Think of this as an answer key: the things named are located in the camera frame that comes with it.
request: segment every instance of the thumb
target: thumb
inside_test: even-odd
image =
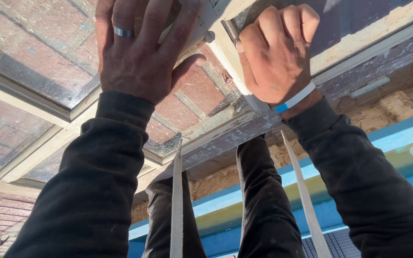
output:
[[[243,48],[243,43],[241,40],[238,40],[235,44],[235,47],[238,52],[238,56],[240,58],[240,64],[243,69],[243,78],[245,86],[250,89],[257,85],[256,79],[254,78],[253,70],[251,69],[250,62],[248,61],[248,57],[246,57],[245,49]]]
[[[206,57],[202,54],[195,54],[181,62],[172,73],[172,93],[175,93],[206,63]]]

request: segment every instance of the wristband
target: wristband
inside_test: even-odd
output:
[[[305,86],[305,88],[297,93],[294,97],[290,98],[287,102],[279,105],[278,107],[274,107],[273,110],[275,110],[277,113],[283,113],[286,110],[294,107],[297,103],[301,102],[305,97],[307,97],[310,93],[312,93],[313,90],[315,90],[316,85],[313,83],[313,81],[310,81],[310,83]]]

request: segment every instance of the wrist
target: wrist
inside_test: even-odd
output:
[[[280,117],[283,120],[288,120],[292,117],[297,116],[298,114],[304,112],[305,110],[311,108],[317,102],[319,102],[323,98],[323,95],[315,89],[312,91],[307,97],[303,98],[299,103],[297,103],[292,108],[288,109],[287,111],[280,113]]]

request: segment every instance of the black sleeve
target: black sleeve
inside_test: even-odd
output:
[[[126,258],[137,175],[154,107],[132,95],[100,95],[96,118],[66,148],[5,257]]]
[[[363,130],[322,99],[287,124],[336,202],[363,257],[413,257],[413,187]]]

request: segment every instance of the hand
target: hand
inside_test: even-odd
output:
[[[190,0],[174,21],[165,41],[158,44],[173,0],[151,0],[138,37],[121,37],[118,28],[135,30],[138,0],[99,0],[95,12],[96,37],[103,92],[132,94],[157,105],[206,62],[196,54],[173,67],[186,44],[201,11],[200,0]]]
[[[245,84],[261,101],[276,107],[310,83],[309,47],[318,23],[318,14],[306,4],[282,10],[271,6],[242,31],[236,47]],[[321,98],[314,90],[282,118],[301,113]]]

